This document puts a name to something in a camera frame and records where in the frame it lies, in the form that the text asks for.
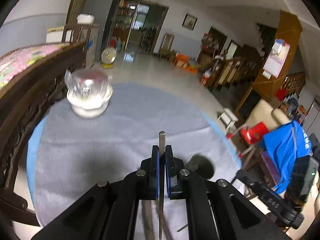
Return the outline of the black utensil holder cup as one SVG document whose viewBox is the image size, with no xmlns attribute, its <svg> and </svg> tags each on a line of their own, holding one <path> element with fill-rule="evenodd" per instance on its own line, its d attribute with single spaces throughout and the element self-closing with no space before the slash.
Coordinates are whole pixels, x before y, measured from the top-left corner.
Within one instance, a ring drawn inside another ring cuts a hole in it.
<svg viewBox="0 0 320 240">
<path fill-rule="evenodd" d="M 207 180 L 212 179 L 215 172 L 212 162 L 201 154 L 193 155 L 186 163 L 185 168 L 196 172 L 203 179 Z"/>
</svg>

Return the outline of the steel chopstick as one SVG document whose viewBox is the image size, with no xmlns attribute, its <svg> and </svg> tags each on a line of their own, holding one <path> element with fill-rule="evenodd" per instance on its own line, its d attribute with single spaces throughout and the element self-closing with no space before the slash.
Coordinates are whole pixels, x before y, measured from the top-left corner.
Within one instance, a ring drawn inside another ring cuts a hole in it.
<svg viewBox="0 0 320 240">
<path fill-rule="evenodd" d="M 159 239 L 163 232 L 163 205 L 164 205 L 164 180 L 165 180 L 165 132 L 159 132 Z"/>
</svg>

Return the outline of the small white stool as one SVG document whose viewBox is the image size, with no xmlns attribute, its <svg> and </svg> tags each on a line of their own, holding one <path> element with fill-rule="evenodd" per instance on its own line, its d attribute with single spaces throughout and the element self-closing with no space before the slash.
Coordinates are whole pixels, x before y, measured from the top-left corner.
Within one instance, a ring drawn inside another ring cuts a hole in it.
<svg viewBox="0 0 320 240">
<path fill-rule="evenodd" d="M 239 121 L 238 117 L 228 108 L 223 109 L 218 119 L 225 124 L 226 130 L 229 130 L 236 122 Z"/>
</svg>

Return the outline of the grey table cloth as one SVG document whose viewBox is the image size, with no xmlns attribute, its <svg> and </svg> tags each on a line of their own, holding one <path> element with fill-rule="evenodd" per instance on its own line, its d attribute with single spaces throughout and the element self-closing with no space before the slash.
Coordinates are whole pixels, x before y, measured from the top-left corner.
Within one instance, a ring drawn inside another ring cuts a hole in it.
<svg viewBox="0 0 320 240">
<path fill-rule="evenodd" d="M 223 131 L 196 106 L 159 89 L 118 83 L 99 117 L 77 116 L 65 99 L 34 129 L 27 180 L 39 224 L 47 226 L 96 183 L 120 181 L 139 169 L 161 131 L 176 158 L 209 159 L 214 180 L 231 181 L 241 167 Z"/>
</svg>

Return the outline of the white plastic bowl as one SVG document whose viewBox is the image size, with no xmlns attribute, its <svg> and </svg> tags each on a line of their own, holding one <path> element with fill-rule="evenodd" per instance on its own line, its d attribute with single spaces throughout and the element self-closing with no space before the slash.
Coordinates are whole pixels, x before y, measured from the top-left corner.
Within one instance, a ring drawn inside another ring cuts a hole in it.
<svg viewBox="0 0 320 240">
<path fill-rule="evenodd" d="M 107 85 L 105 95 L 94 94 L 87 98 L 76 96 L 70 90 L 67 92 L 67 100 L 71 105 L 72 111 L 79 117 L 93 119 L 101 116 L 107 109 L 113 94 L 111 85 Z"/>
</svg>

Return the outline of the clear plastic bag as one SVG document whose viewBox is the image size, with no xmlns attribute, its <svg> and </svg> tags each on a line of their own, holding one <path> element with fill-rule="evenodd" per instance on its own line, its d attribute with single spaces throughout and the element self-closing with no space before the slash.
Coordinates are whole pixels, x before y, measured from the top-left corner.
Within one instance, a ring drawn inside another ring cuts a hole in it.
<svg viewBox="0 0 320 240">
<path fill-rule="evenodd" d="M 104 96 L 108 87 L 107 75 L 96 69 L 66 70 L 64 81 L 68 93 L 80 99 Z"/>
</svg>

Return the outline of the wooden stair railing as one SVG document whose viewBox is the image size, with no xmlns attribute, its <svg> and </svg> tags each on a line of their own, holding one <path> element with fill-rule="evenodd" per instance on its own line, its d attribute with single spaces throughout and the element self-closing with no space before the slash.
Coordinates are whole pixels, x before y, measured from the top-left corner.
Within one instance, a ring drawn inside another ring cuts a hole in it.
<svg viewBox="0 0 320 240">
<path fill-rule="evenodd" d="M 262 59 L 249 57 L 234 57 L 225 60 L 222 66 L 215 67 L 210 81 L 207 82 L 209 89 L 221 90 L 222 87 L 250 83 L 255 80 L 262 68 Z"/>
</svg>

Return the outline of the yellow floor fan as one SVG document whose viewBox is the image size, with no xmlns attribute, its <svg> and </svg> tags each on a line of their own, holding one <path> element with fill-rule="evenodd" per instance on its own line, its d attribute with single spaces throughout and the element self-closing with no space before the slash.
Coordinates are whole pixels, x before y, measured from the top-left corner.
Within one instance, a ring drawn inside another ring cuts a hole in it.
<svg viewBox="0 0 320 240">
<path fill-rule="evenodd" d="M 101 54 L 101 66 L 103 68 L 109 69 L 113 68 L 114 61 L 117 56 L 117 51 L 113 47 L 107 47 L 103 50 Z"/>
</svg>

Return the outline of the dark carved wooden bench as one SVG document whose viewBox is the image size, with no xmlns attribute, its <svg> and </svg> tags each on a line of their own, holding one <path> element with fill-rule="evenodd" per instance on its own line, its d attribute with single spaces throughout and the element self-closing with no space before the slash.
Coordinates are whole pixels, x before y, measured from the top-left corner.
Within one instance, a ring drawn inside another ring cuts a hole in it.
<svg viewBox="0 0 320 240">
<path fill-rule="evenodd" d="M 90 24 L 65 25 L 60 43 L 69 43 L 36 61 L 1 89 L 1 214 L 39 226 L 28 202 L 14 192 L 21 155 L 50 107 L 66 97 L 66 70 L 85 66 Z"/>
</svg>

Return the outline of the white basin on freezer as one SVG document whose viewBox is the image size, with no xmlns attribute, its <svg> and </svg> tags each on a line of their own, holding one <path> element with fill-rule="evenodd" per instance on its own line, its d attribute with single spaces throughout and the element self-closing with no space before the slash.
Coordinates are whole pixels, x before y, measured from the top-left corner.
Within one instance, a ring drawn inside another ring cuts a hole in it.
<svg viewBox="0 0 320 240">
<path fill-rule="evenodd" d="M 92 24 L 94 22 L 94 16 L 88 14 L 79 14 L 76 19 L 77 24 Z"/>
</svg>

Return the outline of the white chest freezer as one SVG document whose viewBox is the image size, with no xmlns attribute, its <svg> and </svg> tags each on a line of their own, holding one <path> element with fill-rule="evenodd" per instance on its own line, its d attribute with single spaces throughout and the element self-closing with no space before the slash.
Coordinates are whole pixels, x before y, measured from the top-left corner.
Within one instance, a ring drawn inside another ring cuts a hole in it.
<svg viewBox="0 0 320 240">
<path fill-rule="evenodd" d="M 63 31 L 64 26 L 47 29 L 46 43 L 60 43 L 62 40 Z"/>
</svg>

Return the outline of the grey refrigerator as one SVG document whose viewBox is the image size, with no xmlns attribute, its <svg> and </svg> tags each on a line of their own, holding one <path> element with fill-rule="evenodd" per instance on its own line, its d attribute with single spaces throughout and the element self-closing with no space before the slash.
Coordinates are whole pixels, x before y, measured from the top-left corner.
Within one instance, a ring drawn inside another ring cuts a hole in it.
<svg viewBox="0 0 320 240">
<path fill-rule="evenodd" d="M 83 14 L 94 16 L 99 33 L 95 50 L 95 61 L 100 60 L 103 50 L 109 45 L 115 28 L 119 0 L 86 0 Z"/>
</svg>

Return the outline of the wooden chair by wall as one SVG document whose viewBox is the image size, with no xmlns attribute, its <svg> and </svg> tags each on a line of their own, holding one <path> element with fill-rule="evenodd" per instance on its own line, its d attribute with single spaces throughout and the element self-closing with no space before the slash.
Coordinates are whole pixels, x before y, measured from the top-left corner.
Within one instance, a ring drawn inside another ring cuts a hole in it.
<svg viewBox="0 0 320 240">
<path fill-rule="evenodd" d="M 161 45 L 159 47 L 159 51 L 157 54 L 157 58 L 166 58 L 168 59 L 170 57 L 171 54 L 171 47 L 174 41 L 174 37 L 175 35 L 170 34 L 170 33 L 165 33 L 163 35 L 162 41 L 161 41 Z"/>
</svg>

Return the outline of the framed wall picture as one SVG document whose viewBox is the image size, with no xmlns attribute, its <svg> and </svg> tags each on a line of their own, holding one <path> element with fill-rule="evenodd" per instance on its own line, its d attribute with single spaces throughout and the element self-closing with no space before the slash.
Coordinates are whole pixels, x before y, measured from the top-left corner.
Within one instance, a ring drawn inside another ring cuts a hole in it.
<svg viewBox="0 0 320 240">
<path fill-rule="evenodd" d="M 197 17 L 189 13 L 186 13 L 182 26 L 189 30 L 194 30 L 197 20 L 198 20 Z"/>
</svg>

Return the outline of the wall calendar poster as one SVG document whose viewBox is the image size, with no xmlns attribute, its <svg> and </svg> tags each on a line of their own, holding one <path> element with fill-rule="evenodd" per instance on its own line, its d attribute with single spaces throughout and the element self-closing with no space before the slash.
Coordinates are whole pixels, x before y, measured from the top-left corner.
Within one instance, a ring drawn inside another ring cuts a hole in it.
<svg viewBox="0 0 320 240">
<path fill-rule="evenodd" d="M 290 45 L 282 39 L 276 39 L 263 66 L 262 75 L 268 80 L 277 78 L 289 53 Z"/>
</svg>

